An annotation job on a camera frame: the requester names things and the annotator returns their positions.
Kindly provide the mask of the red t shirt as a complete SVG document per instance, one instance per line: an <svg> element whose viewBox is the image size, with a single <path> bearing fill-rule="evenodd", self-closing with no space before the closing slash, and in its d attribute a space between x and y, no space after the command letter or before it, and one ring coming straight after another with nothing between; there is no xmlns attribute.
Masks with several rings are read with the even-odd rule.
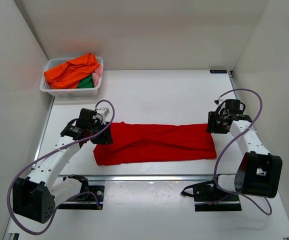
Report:
<svg viewBox="0 0 289 240"><path fill-rule="evenodd" d="M113 142L98 144L94 151L99 166L146 162L215 159L217 152L207 124L111 124Z"/></svg>

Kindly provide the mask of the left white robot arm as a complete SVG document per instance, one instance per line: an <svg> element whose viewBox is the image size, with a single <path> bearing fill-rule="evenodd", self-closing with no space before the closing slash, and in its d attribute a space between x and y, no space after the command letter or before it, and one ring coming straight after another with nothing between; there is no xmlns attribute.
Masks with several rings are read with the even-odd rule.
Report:
<svg viewBox="0 0 289 240"><path fill-rule="evenodd" d="M13 213L46 223L56 208L71 199L84 199L89 194L88 179L71 174L62 182L56 180L70 159L91 141L93 144L111 144L110 123L106 120L110 110L83 108L77 119L71 120L61 131L54 146L55 153L36 164L27 177L18 177L12 185Z"/></svg>

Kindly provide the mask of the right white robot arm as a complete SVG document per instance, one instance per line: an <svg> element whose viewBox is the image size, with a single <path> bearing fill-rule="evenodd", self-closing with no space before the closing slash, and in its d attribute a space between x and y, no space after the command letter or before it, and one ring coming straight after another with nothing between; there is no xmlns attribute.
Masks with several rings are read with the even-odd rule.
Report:
<svg viewBox="0 0 289 240"><path fill-rule="evenodd" d="M207 133L227 134L238 144L241 163L234 175L215 173L212 180L185 187L180 193L198 202L216 202L233 195L274 198L282 171L282 159L270 153L252 128L253 120L244 113L245 104L227 99L208 114Z"/></svg>

